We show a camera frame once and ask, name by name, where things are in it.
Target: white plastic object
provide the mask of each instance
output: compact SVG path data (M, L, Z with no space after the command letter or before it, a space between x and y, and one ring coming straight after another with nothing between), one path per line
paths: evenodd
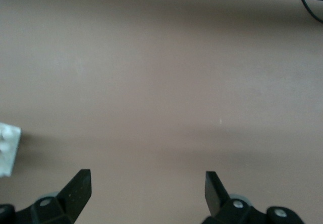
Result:
M0 177L11 176L20 136L19 127L0 122Z

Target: black cable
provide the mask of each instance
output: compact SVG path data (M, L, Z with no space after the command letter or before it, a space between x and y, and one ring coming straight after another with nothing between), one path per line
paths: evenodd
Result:
M308 6L308 4L307 4L307 2L306 2L305 0L302 0L302 3L303 3L303 5L305 6L305 8L307 9L307 11L309 12L309 14L310 14L314 19L316 19L317 21L319 21L319 22L323 23L323 20L322 20L322 19L320 19L319 17L317 17L317 16L313 13L313 11L309 8L309 6Z

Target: beige table surface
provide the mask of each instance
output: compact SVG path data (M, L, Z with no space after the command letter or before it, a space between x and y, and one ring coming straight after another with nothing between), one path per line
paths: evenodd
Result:
M23 129L17 209L90 168L76 223L199 224L214 170L323 220L323 26L300 0L0 0L0 121Z

